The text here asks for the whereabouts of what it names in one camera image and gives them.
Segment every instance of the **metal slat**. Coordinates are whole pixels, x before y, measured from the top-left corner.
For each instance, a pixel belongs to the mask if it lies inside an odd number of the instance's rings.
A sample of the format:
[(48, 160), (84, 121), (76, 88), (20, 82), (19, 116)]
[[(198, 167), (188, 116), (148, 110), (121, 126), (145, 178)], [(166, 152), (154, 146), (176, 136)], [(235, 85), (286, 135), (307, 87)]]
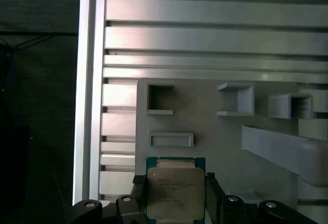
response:
[(326, 5), (191, 0), (107, 0), (106, 13), (110, 21), (284, 27), (327, 27), (327, 18)]
[(185, 79), (259, 80), (273, 82), (296, 82), (326, 84), (328, 74), (258, 72), (207, 69), (169, 69), (169, 68), (104, 68), (107, 78), (185, 78)]
[(102, 154), (101, 165), (119, 166), (119, 167), (134, 167), (134, 155), (125, 154)]
[[(251, 58), (249, 56), (106, 55), (105, 65), (111, 67), (138, 66), (139, 68), (165, 67), (283, 72), (328, 72), (328, 62), (319, 62), (315, 60), (290, 60), (288, 58)], [(120, 96), (121, 92), (124, 92), (125, 89), (126, 87), (122, 87), (118, 95)]]
[(136, 107), (136, 83), (105, 84), (102, 92), (103, 106), (116, 106), (120, 109)]
[(102, 120), (102, 136), (135, 137), (135, 113), (104, 113)]
[(134, 154), (135, 143), (119, 143), (119, 142), (102, 142), (102, 153), (117, 153), (117, 154)]
[(133, 172), (102, 171), (100, 173), (100, 193), (111, 196), (130, 194), (133, 177)]
[(107, 49), (327, 55), (324, 33), (207, 28), (107, 27)]

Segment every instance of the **gray plastic plate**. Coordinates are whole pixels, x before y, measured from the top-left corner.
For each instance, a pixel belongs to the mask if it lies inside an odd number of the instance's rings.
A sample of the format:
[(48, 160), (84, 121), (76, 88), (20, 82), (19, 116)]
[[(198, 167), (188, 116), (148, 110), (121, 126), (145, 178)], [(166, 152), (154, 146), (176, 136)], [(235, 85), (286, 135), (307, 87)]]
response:
[[(225, 83), (232, 88), (218, 91)], [(254, 88), (240, 96), (240, 86)], [(224, 190), (251, 189), (262, 199), (295, 207), (297, 175), (241, 150), (241, 125), (297, 134), (297, 119), (268, 118), (270, 95), (297, 92), (295, 83), (286, 82), (141, 79), (137, 87), (136, 174), (146, 173), (148, 156), (206, 157), (207, 172), (216, 173)], [(246, 113), (245, 108), (239, 110), (243, 98), (250, 109)], [(254, 100), (253, 111), (250, 100)], [(217, 115), (224, 114), (222, 111), (232, 115)]]

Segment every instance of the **gray plastic holder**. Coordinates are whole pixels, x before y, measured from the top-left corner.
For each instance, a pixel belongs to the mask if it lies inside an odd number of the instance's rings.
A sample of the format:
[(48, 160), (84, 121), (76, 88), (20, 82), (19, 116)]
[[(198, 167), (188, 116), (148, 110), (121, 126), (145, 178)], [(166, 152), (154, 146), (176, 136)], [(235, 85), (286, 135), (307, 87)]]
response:
[(242, 125), (241, 148), (298, 174), (315, 187), (328, 187), (328, 141)]
[(287, 93), (269, 97), (269, 117), (312, 119), (313, 98), (310, 94)]

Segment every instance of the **metal screw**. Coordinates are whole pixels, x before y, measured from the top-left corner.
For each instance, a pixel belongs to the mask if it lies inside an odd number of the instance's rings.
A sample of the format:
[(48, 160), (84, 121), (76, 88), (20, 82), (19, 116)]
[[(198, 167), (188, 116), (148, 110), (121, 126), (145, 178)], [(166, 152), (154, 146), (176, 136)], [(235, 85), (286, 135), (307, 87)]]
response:
[(87, 208), (90, 208), (90, 207), (93, 207), (94, 205), (95, 205), (94, 203), (90, 202), (90, 203), (87, 203), (87, 204), (86, 204), (86, 207), (87, 207)]
[(268, 206), (269, 208), (276, 208), (277, 207), (277, 205), (273, 202), (267, 202), (266, 206)]
[(238, 198), (235, 197), (235, 196), (230, 196), (230, 197), (228, 197), (228, 199), (229, 199), (229, 201), (231, 201), (231, 202), (236, 202), (236, 201), (238, 201)]

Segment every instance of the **gray plastic arm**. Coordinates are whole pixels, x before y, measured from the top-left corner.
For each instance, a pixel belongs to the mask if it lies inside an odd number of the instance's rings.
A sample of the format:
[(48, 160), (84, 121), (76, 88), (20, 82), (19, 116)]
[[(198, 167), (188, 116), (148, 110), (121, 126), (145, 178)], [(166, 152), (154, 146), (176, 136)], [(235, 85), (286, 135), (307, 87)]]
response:
[(328, 141), (241, 126), (241, 148), (280, 165), (315, 187), (328, 187)]

